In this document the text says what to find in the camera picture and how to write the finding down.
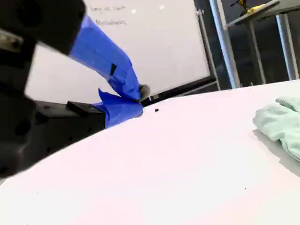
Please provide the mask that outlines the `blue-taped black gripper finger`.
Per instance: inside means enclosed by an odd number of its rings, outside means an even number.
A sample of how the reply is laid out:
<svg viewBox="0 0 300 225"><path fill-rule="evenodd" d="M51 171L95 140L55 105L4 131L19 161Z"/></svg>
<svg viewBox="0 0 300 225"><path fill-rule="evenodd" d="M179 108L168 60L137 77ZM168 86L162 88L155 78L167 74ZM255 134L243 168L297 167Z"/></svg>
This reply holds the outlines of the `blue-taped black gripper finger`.
<svg viewBox="0 0 300 225"><path fill-rule="evenodd" d="M86 14L82 0L3 0L0 3L1 82L23 92L37 43L96 71L121 97L143 101L128 55Z"/></svg>
<svg viewBox="0 0 300 225"><path fill-rule="evenodd" d="M37 102L35 151L56 152L104 129L139 117L143 106L99 91L101 101L87 104Z"/></svg>

